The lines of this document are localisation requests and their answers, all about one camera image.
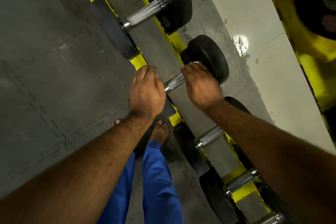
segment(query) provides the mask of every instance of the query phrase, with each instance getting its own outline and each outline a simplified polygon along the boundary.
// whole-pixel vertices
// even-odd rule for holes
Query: blue trousers
[[[120,175],[97,224],[124,224],[131,197],[135,153]],[[171,181],[166,159],[157,141],[150,141],[142,163],[145,224],[183,224],[182,208]]]

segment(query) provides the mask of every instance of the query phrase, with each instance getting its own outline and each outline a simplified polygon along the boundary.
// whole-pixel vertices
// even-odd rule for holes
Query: gym floor
[[[2,198],[125,117],[135,69],[95,23],[88,0],[0,1]],[[109,1],[121,18],[144,6],[142,0]],[[230,68],[229,80],[222,85],[225,95],[237,98],[253,115],[335,153],[272,1],[192,2],[191,22],[179,35],[187,43],[204,34],[219,45]],[[153,19],[131,36],[164,81],[179,73],[180,64]],[[185,86],[170,98],[196,137],[214,127],[192,105]],[[237,168],[226,144],[209,150],[226,156],[221,162],[224,173]],[[219,223],[172,136],[164,151],[185,223]],[[138,159],[126,222],[143,223],[142,216]]]

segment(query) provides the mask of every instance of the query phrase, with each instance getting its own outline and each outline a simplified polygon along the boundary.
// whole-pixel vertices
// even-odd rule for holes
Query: gray floor
[[[127,115],[134,67],[109,43],[92,18],[88,0],[0,0],[0,198],[105,131]],[[141,0],[110,0],[124,18]],[[193,0],[194,14],[181,37],[206,34],[225,52],[230,78],[222,87],[254,114],[270,117],[249,76],[246,61],[228,41],[211,0]],[[131,32],[163,80],[179,63],[153,20]],[[196,110],[184,87],[170,97],[195,136],[213,127]],[[186,223],[218,223],[201,192],[198,176],[173,137],[167,159]],[[225,170],[233,167],[228,161]],[[143,223],[141,160],[137,160],[127,223]]]

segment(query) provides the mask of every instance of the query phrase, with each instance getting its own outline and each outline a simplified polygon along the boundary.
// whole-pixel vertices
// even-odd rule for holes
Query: left hand
[[[156,68],[145,65],[135,72],[129,88],[130,112],[154,119],[163,110],[166,92]]]

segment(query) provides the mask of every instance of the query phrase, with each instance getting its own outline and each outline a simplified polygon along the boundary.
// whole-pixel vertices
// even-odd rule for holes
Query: dumbbell rack
[[[148,0],[143,0],[143,2],[145,3],[145,5],[149,4]],[[165,37],[166,41],[168,42],[169,46],[171,47],[171,49],[173,50],[175,56],[177,57],[177,59],[179,60],[179,62],[181,63],[181,65],[183,65],[183,62],[181,60],[180,57],[180,52],[183,51],[186,46],[184,45],[182,39],[180,38],[179,34],[177,32],[168,35],[163,26],[161,25],[160,21],[154,17],[154,20],[157,24],[157,26],[159,27],[160,31],[162,32],[163,36]],[[142,54],[140,53],[140,55],[138,55],[137,57],[135,57],[134,59],[131,60],[131,63],[135,66],[136,69],[139,69],[143,63],[145,62],[144,57],[142,56]],[[172,116],[170,118],[170,122],[171,124],[176,127],[178,125],[181,125],[182,123],[184,123],[183,119],[181,118],[181,116],[179,115],[178,111],[176,112],[176,114],[174,116]],[[226,133],[223,134],[223,138],[225,140],[227,140],[227,142],[229,143],[231,150],[236,154],[237,159],[238,159],[238,163],[240,168],[231,172],[230,174],[226,175],[225,177],[222,177],[222,180],[224,182],[224,184],[230,184],[232,181],[234,181],[235,179],[239,178],[242,174],[246,173],[247,169],[245,168],[245,166],[243,165],[243,163],[239,160],[239,157],[237,155],[237,153],[234,150],[234,146],[235,146],[235,142],[233,141],[233,139],[227,135]],[[204,156],[204,158],[207,159],[206,154],[201,150],[201,154]],[[257,182],[261,182],[260,179],[256,178],[255,181]],[[244,185],[243,187],[237,189],[235,192],[233,192],[231,194],[231,197],[233,199],[233,202],[235,204],[237,204],[237,202],[239,202],[240,200],[242,200],[243,198],[245,198],[246,196],[250,195],[251,193],[257,193],[258,197],[261,199],[267,213],[269,215],[272,215],[272,210],[270,207],[268,207],[268,205],[264,202],[264,200],[262,199],[257,187],[255,186],[255,184],[253,182],[249,182],[246,185]]]

